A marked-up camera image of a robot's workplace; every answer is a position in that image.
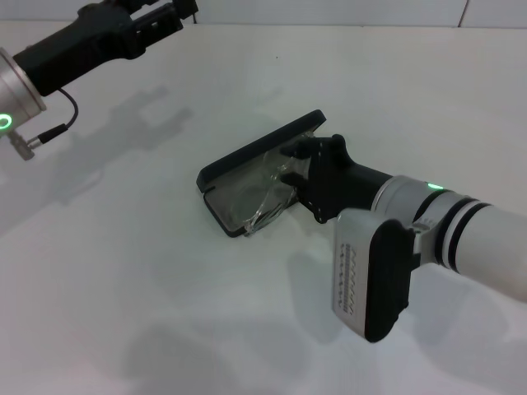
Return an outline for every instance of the white table surface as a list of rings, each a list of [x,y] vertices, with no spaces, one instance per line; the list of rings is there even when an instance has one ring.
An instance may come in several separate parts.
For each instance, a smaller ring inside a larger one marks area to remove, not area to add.
[[[62,23],[0,23],[11,53]],[[527,307],[429,265],[370,345],[330,308],[331,225],[229,239],[211,161],[322,109],[352,157],[527,214],[526,30],[189,26],[0,141],[0,393],[523,395]],[[64,122],[70,104],[19,131]]]

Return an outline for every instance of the black cable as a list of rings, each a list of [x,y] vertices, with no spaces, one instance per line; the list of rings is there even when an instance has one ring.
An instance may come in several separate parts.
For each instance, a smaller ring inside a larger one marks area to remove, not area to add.
[[[38,145],[45,144],[46,142],[50,142],[54,138],[56,138],[56,137],[60,136],[61,134],[63,134],[64,132],[67,132],[68,129],[75,123],[75,121],[77,121],[77,118],[79,116],[79,106],[78,106],[77,102],[64,89],[61,88],[58,91],[60,93],[62,93],[64,96],[66,96],[69,99],[69,101],[72,102],[73,109],[74,109],[73,117],[68,122],[68,124],[63,123],[62,125],[58,125],[57,127],[53,128],[53,129],[50,129],[47,132],[41,133],[37,137],[34,137],[31,140],[29,140],[28,144],[30,144],[30,145],[33,145],[34,143],[37,143],[36,146],[33,146],[34,148],[37,147]]]

